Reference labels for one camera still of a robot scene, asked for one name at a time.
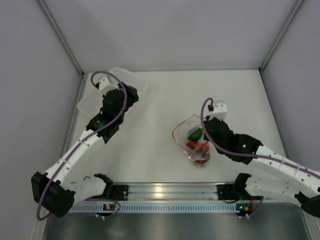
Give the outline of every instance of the clear plastic container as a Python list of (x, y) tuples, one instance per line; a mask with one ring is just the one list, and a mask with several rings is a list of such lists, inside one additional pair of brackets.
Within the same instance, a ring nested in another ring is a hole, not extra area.
[(203, 138), (200, 117), (193, 115), (179, 123), (172, 132), (173, 140), (188, 155), (188, 160), (197, 168), (203, 168), (210, 160), (209, 142)]
[[(109, 73), (112, 73), (118, 79), (120, 79), (122, 82), (124, 82), (128, 86), (132, 86), (135, 89), (137, 89), (137, 93), (139, 96), (139, 99), (143, 99), (143, 96), (147, 92), (149, 88), (149, 83), (143, 79), (138, 74), (135, 74), (133, 72), (130, 72), (126, 69), (120, 68), (120, 67), (114, 67), (112, 68)], [(112, 84), (118, 84), (118, 82), (111, 76), (107, 77), (110, 83)], [(92, 119), (95, 115), (97, 115), (100, 111), (100, 108), (103, 105), (103, 94), (98, 89), (94, 88), (89, 95), (83, 99), (81, 99), (77, 105), (78, 110), (83, 115), (87, 116), (88, 118)]]

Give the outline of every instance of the plastic bag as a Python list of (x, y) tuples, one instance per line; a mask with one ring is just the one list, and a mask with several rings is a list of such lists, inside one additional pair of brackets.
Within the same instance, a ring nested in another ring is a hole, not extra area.
[(194, 114), (178, 124), (172, 132), (172, 137), (196, 167), (202, 168), (210, 160), (210, 147), (208, 141), (204, 140), (199, 116)]

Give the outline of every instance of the metal surface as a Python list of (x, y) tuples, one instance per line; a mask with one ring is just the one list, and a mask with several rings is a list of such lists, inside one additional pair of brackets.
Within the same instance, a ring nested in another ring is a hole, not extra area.
[(80, 216), (83, 215), (51, 218), (51, 231), (46, 231), (43, 240), (311, 239), (301, 209), (291, 204), (263, 204), (249, 220), (238, 219), (234, 214), (214, 213), (124, 213), (106, 220), (94, 215)]
[(267, 53), (265, 59), (263, 60), (263, 63), (260, 67), (260, 71), (263, 72), (268, 64), (268, 62), (270, 61), (271, 57), (274, 55), (277, 47), (279, 46), (280, 42), (282, 41), (282, 39), (284, 38), (284, 36), (286, 35), (289, 27), (291, 26), (291, 24), (293, 23), (294, 19), (296, 18), (296, 16), (298, 15), (300, 9), (302, 8), (303, 4), (306, 2), (306, 0), (297, 0), (291, 13), (289, 14), (288, 18), (286, 19), (283, 27), (281, 28), (281, 31), (279, 33), (279, 35), (276, 37), (274, 43), (272, 44), (272, 47), (270, 48), (269, 52)]
[(128, 200), (216, 200), (218, 183), (128, 183)]
[(320, 239), (320, 219), (311, 216), (310, 214), (303, 212), (303, 216), (305, 219), (305, 223), (310, 233), (310, 237), (312, 240), (319, 240)]
[(58, 40), (60, 41), (63, 49), (65, 50), (66, 54), (68, 55), (68, 57), (70, 58), (72, 64), (74, 65), (75, 69), (77, 70), (77, 72), (79, 73), (80, 76), (82, 76), (84, 74), (84, 71), (82, 71), (75, 55), (73, 54), (68, 42), (66, 41), (64, 35), (62, 34), (55, 18), (53, 17), (53, 15), (51, 14), (45, 0), (35, 0), (39, 7), (40, 10), (42, 11), (42, 13), (44, 14), (44, 16), (47, 18), (50, 26), (52, 27), (52, 30), (54, 31), (55, 35), (57, 36)]
[[(148, 202), (128, 202), (119, 201), (121, 208), (120, 214), (158, 214), (158, 213), (238, 213), (235, 203), (148, 203)], [(114, 210), (107, 210), (106, 206), (114, 203), (105, 202), (80, 202), (72, 206), (69, 213), (104, 213), (112, 214)]]

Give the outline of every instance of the metal frame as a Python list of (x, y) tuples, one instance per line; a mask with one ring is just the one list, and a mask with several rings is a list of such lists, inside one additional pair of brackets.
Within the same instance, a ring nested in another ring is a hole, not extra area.
[[(76, 98), (74, 100), (74, 106), (73, 106), (73, 109), (72, 109), (72, 112), (71, 112), (71, 115), (70, 115), (70, 118), (69, 118), (69, 124), (68, 124), (68, 128), (67, 128), (67, 131), (66, 131), (65, 140), (64, 140), (64, 143), (63, 143), (63, 148), (62, 148), (62, 151), (61, 151), (61, 155), (63, 155), (68, 150), (68, 148), (71, 146), (72, 136), (73, 136), (73, 133), (75, 131), (76, 121), (77, 121), (77, 117), (78, 117), (77, 104), (78, 104), (79, 100), (82, 98), (82, 95), (84, 93), (84, 89), (85, 89), (86, 82), (87, 82), (87, 73), (89, 73), (89, 71), (85, 71), (84, 72), (82, 70), (78, 60), (76, 59), (73, 51), (71, 50), (70, 45), (66, 41), (62, 31), (60, 30), (60, 28), (59, 28), (55, 18), (53, 17), (51, 11), (49, 10), (45, 0), (35, 0), (35, 2), (38, 4), (39, 9), (41, 10), (43, 15), (47, 19), (48, 23), (50, 24), (53, 32), (57, 36), (57, 39), (59, 40), (61, 46), (65, 50), (65, 52), (68, 55), (69, 59), (71, 60), (73, 66), (75, 67), (75, 69), (77, 70), (79, 75), (81, 76), (80, 81), (79, 81), (79, 85), (78, 85), (78, 92), (77, 92)], [(270, 94), (269, 94), (269, 91), (268, 91), (268, 86), (266, 85), (266, 82), (264, 80), (263, 71), (265, 70), (265, 68), (268, 65), (268, 63), (269, 63), (270, 59), (272, 58), (272, 56), (275, 54), (277, 48), (279, 47), (279, 45), (282, 42), (282, 40), (285, 37), (285, 35), (287, 34), (289, 27), (293, 24), (295, 18), (299, 14), (299, 11), (301, 10), (301, 8), (303, 7), (305, 2), (306, 2), (306, 0), (296, 0), (296, 2), (294, 4), (294, 7), (292, 8), (290, 14), (288, 15), (285, 23), (283, 24), (283, 26), (281, 28), (281, 31), (279, 32), (278, 36), (274, 40), (270, 50), (268, 51), (265, 59), (263, 60), (263, 62), (261, 64), (261, 67), (259, 68), (261, 79), (262, 79), (262, 82), (263, 82), (267, 97), (269, 99), (269, 103), (270, 103), (270, 106), (271, 106), (271, 109), (272, 109), (272, 112), (273, 112), (273, 116), (274, 116), (275, 121), (277, 123), (277, 129), (278, 129), (278, 131), (280, 133), (281, 141), (282, 141), (283, 147), (285, 149), (285, 153), (286, 153), (286, 155), (288, 157), (290, 157), (290, 151), (288, 151), (288, 149), (287, 149), (286, 141), (285, 141), (284, 135), (283, 135), (282, 130), (281, 130), (282, 128), (281, 128), (281, 126), (279, 126), (278, 117), (277, 117), (277, 115), (276, 115), (276, 113), (274, 111), (274, 108), (273, 108), (273, 102), (271, 100), (271, 97), (270, 97)], [(137, 191), (135, 193), (135, 195), (131, 194), (131, 196), (136, 196), (136, 198), (138, 198), (139, 196), (141, 197), (142, 195), (144, 195), (144, 196), (148, 195), (150, 197), (152, 194), (156, 194), (157, 193), (157, 191), (156, 191), (156, 193), (155, 192), (152, 193), (151, 188), (159, 187), (159, 184), (161, 184), (162, 187), (163, 187), (164, 184), (166, 185), (168, 183), (136, 183), (135, 185), (132, 186), (132, 189), (137, 188), (137, 189), (139, 189), (139, 191)], [(183, 184), (184, 184), (184, 188), (185, 188), (184, 190), (188, 191), (188, 189), (191, 190), (191, 189), (194, 189), (195, 187), (199, 188), (201, 186), (201, 184), (202, 184), (202, 187), (205, 188), (206, 186), (203, 186), (203, 185), (207, 185), (207, 187), (208, 187), (210, 185), (211, 186), (212, 185), (216, 185), (217, 183), (183, 183)], [(172, 192), (172, 187), (173, 186), (168, 186), (168, 185), (166, 186), (165, 197), (167, 198), (168, 196), (171, 196), (171, 197), (175, 196), (175, 199), (177, 199), (179, 194), (176, 193), (176, 192)], [(203, 197), (205, 196), (204, 198), (202, 198), (202, 200), (204, 202), (208, 202), (207, 197), (210, 194), (211, 194), (211, 196), (215, 196), (214, 199), (217, 200), (217, 198), (216, 198), (217, 194), (215, 192), (211, 192), (211, 193), (207, 193), (207, 194), (208, 195), (206, 195), (206, 194), (203, 195)], [(305, 222), (306, 222), (306, 225), (307, 225), (307, 227), (309, 229), (311, 238), (313, 240), (320, 239), (320, 220), (315, 219), (314, 217), (308, 215), (307, 213), (303, 213), (303, 216), (305, 218)], [(44, 230), (45, 230), (45, 225), (46, 225), (46, 221), (42, 221), (42, 222), (37, 221), (35, 226), (34, 226), (34, 229), (32, 231), (32, 235), (31, 235), (30, 239), (31, 240), (40, 240), (40, 239), (42, 239), (42, 236), (43, 236), (43, 233), (44, 233)]]
[[(175, 72), (175, 71), (236, 71), (236, 70), (257, 70), (256, 67), (245, 67), (245, 68), (239, 68), (239, 67), (231, 67), (231, 68), (223, 68), (223, 67), (179, 67), (179, 68), (126, 68), (127, 70), (131, 72)], [(92, 74), (94, 72), (101, 71), (101, 69), (96, 70), (85, 70), (85, 74)]]
[(80, 76), (84, 75), (84, 71), (82, 71), (81, 66), (78, 63), (78, 60), (76, 59), (74, 53), (72, 52), (68, 42), (66, 41), (63, 33), (61, 32), (54, 16), (50, 12), (45, 0), (35, 0), (35, 2), (38, 4), (40, 11), (44, 14), (45, 18), (47, 19), (48, 23), (50, 24), (54, 34), (57, 36), (61, 46), (65, 50), (66, 54), (70, 58), (74, 68), (79, 73)]
[(235, 203), (216, 202), (134, 202), (121, 201), (121, 208), (116, 205), (112, 210), (106, 206), (115, 205), (110, 202), (81, 202), (72, 206), (69, 213), (112, 214), (118, 210), (120, 214), (176, 214), (176, 213), (239, 213)]
[(297, 0), (295, 2), (289, 16), (286, 18), (284, 25), (282, 26), (278, 36), (274, 40), (270, 50), (268, 51), (265, 59), (263, 60), (261, 67), (259, 68), (261, 73), (265, 70), (270, 59), (275, 54), (277, 48), (279, 47), (280, 43), (282, 42), (283, 38), (285, 37), (286, 33), (288, 32), (289, 27), (293, 24), (294, 20), (296, 19), (298, 13), (300, 12), (300, 10), (303, 7), (305, 2), (306, 2), (306, 0)]
[(218, 199), (217, 185), (211, 182), (125, 183), (129, 186), (128, 201), (213, 201)]

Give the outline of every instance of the white wall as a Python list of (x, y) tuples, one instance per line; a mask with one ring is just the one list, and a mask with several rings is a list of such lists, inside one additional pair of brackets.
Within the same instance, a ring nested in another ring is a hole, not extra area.
[(34, 0), (2, 0), (0, 33), (0, 239), (26, 240), (31, 177), (61, 153), (79, 76)]
[(45, 0), (84, 70), (260, 67), (296, 0)]
[(291, 158), (320, 171), (320, 1), (308, 0), (264, 71)]

